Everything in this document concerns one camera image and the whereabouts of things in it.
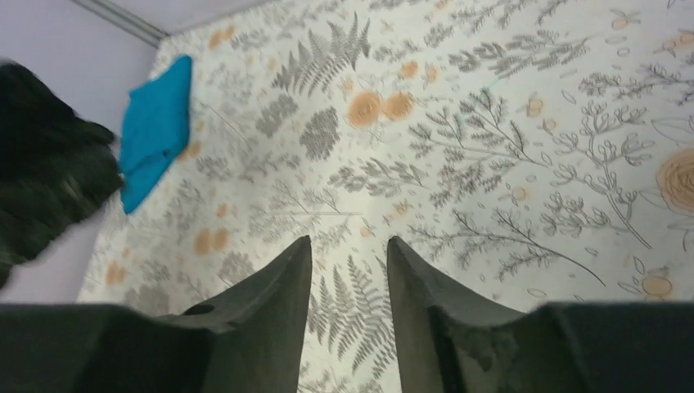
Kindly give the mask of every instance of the teal towel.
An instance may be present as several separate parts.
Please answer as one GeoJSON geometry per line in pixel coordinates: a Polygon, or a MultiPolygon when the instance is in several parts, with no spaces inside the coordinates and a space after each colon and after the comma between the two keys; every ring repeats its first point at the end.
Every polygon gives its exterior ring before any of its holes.
{"type": "Polygon", "coordinates": [[[179,57],[159,78],[130,92],[123,119],[120,197],[130,214],[149,195],[190,137],[192,59],[179,57]]]}

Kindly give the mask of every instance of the dark clothing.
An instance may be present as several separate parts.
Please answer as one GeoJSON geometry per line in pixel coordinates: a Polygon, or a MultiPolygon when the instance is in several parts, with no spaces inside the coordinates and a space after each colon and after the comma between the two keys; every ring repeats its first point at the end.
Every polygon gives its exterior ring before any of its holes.
{"type": "Polygon", "coordinates": [[[22,65],[0,65],[0,285],[122,185],[114,134],[22,65]]]}

